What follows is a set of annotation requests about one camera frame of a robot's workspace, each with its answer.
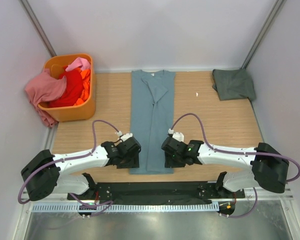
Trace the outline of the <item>light blue t shirt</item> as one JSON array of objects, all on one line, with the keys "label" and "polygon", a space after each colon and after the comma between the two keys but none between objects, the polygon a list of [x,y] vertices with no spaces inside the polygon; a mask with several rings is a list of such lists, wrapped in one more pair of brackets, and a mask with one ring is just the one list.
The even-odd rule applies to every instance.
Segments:
[{"label": "light blue t shirt", "polygon": [[165,167],[161,146],[174,120],[175,76],[167,70],[131,72],[130,132],[141,145],[139,167],[129,170],[132,175],[174,173]]}]

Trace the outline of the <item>grey t shirt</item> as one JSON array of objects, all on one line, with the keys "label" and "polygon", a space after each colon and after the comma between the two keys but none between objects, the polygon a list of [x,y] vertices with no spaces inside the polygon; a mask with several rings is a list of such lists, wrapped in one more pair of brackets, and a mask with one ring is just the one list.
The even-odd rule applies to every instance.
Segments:
[{"label": "grey t shirt", "polygon": [[212,88],[217,92],[220,101],[239,99],[254,101],[257,98],[254,81],[246,69],[214,69],[212,78]]}]

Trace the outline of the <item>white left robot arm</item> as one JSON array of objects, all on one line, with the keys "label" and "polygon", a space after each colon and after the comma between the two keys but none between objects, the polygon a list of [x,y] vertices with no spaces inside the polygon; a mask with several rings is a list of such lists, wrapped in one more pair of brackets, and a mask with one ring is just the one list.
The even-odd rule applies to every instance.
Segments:
[{"label": "white left robot arm", "polygon": [[32,202],[42,200],[52,193],[74,194],[91,200],[96,194],[93,179],[88,174],[73,173],[91,169],[116,166],[118,169],[139,167],[141,145],[131,133],[117,141],[105,141],[92,149],[52,154],[40,151],[22,170],[22,191],[27,191]]}]

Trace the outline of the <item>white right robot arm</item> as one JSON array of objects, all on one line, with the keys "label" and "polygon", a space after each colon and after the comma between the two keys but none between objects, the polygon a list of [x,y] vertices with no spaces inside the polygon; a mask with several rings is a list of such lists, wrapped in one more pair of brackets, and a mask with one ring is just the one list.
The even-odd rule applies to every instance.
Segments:
[{"label": "white right robot arm", "polygon": [[239,168],[238,172],[224,171],[219,174],[215,192],[221,198],[246,188],[261,187],[277,194],[284,193],[286,188],[289,162],[264,142],[248,148],[209,147],[201,140],[184,143],[180,137],[168,136],[161,149],[167,168],[183,168],[193,164]]}]

